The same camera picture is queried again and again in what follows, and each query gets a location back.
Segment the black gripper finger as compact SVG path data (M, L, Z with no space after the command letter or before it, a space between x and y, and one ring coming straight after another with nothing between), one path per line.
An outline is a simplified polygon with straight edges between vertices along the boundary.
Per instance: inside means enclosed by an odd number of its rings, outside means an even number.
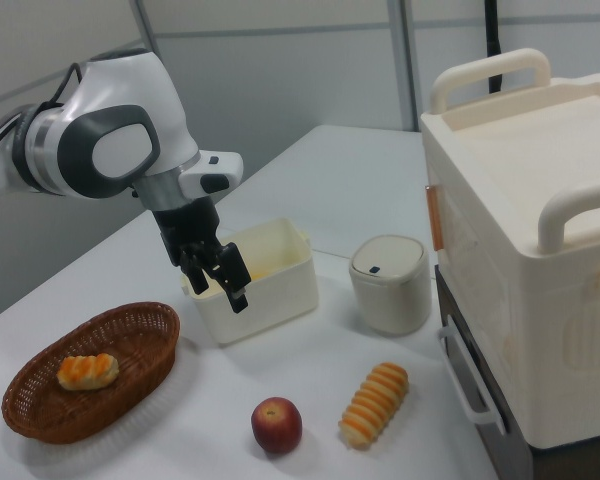
M235 243L212 248L208 275L225 292L234 313L247 308L246 286L251 282L251 276Z
M182 246L179 265L196 294L201 294L209 288L208 280L205 277L209 261L207 250L202 244L191 243Z

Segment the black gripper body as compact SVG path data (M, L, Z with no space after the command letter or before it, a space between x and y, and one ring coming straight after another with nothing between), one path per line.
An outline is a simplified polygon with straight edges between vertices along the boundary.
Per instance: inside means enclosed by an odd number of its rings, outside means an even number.
M173 265L180 264L182 254L203 265L214 263L220 245L216 237L219 216L210 197L178 209L156 211L153 216Z

